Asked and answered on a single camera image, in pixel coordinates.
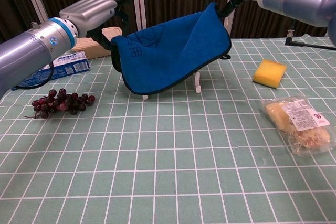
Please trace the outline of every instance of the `black cable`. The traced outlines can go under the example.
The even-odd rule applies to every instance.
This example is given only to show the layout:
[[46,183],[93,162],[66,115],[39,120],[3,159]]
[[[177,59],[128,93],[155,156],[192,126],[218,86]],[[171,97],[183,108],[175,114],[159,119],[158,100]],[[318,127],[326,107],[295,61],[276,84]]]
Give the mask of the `black cable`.
[[37,89],[37,88],[40,88],[42,87],[43,85],[45,85],[48,81],[51,80],[52,78],[52,75],[54,74],[54,63],[51,62],[49,64],[49,67],[50,67],[50,75],[49,77],[42,83],[38,84],[38,85],[34,85],[34,86],[28,86],[28,87],[21,87],[21,86],[15,86],[14,89],[24,89],[24,90],[29,90],[29,89]]

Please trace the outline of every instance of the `green cutting mat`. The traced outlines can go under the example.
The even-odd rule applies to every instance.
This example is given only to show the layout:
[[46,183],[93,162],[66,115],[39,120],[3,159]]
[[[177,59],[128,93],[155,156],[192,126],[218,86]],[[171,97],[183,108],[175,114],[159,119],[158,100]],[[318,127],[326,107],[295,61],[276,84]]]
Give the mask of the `green cutting mat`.
[[[302,38],[329,44],[326,38]],[[336,55],[284,39],[234,40],[229,61],[147,101],[110,58],[0,102],[0,223],[336,223],[336,151],[293,156],[259,101],[304,93],[336,125]],[[263,58],[288,66],[277,90],[252,83]],[[32,100],[89,93],[48,120]]]

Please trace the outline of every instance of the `plastic bag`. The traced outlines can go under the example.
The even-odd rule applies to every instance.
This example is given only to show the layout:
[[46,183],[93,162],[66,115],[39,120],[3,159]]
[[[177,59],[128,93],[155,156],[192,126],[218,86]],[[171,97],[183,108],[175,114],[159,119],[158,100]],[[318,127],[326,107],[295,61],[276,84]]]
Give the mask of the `plastic bag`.
[[332,150],[336,127],[301,94],[261,101],[263,111],[288,142],[293,154],[306,156]]

